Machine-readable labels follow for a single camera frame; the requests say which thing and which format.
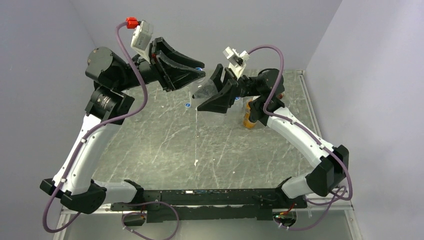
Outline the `clear plastic bottle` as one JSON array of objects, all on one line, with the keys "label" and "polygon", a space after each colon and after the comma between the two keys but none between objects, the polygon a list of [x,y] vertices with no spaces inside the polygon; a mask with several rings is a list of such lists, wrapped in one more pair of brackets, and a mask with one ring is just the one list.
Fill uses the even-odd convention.
[{"label": "clear plastic bottle", "polygon": [[210,111],[198,111],[198,107],[218,93],[215,84],[211,80],[213,70],[206,70],[205,77],[198,79],[189,85],[191,105],[196,113],[196,124],[200,127],[218,128],[229,124],[229,116],[223,113]]}]

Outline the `orange juice bottle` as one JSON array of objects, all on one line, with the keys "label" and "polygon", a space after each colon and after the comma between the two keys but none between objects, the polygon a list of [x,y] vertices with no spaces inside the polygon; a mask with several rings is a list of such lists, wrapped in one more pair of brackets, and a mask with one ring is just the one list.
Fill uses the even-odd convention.
[{"label": "orange juice bottle", "polygon": [[243,126],[247,129],[252,129],[256,126],[257,122],[256,121],[252,121],[250,120],[250,116],[251,116],[251,107],[249,105],[250,102],[252,102],[253,100],[256,100],[258,98],[258,96],[254,96],[252,98],[250,98],[247,103],[245,104],[245,113],[244,113],[244,117],[243,117]]}]

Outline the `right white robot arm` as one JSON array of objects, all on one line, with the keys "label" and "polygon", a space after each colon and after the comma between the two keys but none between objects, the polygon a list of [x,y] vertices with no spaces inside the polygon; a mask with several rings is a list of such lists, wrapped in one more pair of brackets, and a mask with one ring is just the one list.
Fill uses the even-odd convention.
[{"label": "right white robot arm", "polygon": [[266,68],[257,76],[246,76],[218,64],[210,79],[201,83],[191,97],[202,101],[198,111],[216,114],[226,114],[236,98],[251,97],[247,121],[260,122],[274,130],[303,154],[313,169],[289,177],[278,186],[275,200],[280,207],[287,208],[295,198],[308,194],[349,199],[351,196],[346,193],[351,187],[339,186],[343,180],[351,181],[348,149],[334,146],[298,120],[277,96],[284,90],[283,75],[278,69]]}]

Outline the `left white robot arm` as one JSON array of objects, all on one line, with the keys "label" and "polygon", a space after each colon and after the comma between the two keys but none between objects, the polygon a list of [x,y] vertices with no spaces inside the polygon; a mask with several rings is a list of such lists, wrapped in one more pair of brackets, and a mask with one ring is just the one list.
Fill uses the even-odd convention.
[{"label": "left white robot arm", "polygon": [[135,55],[125,61],[107,47],[94,49],[85,74],[95,89],[85,108],[81,131],[62,168],[41,182],[41,190],[58,198],[64,207],[84,214],[114,203],[139,209],[145,201],[139,184],[93,179],[100,157],[135,100],[126,90],[153,82],[167,92],[179,90],[205,77],[204,67],[203,62],[176,51],[161,37],[148,45],[146,58]]}]

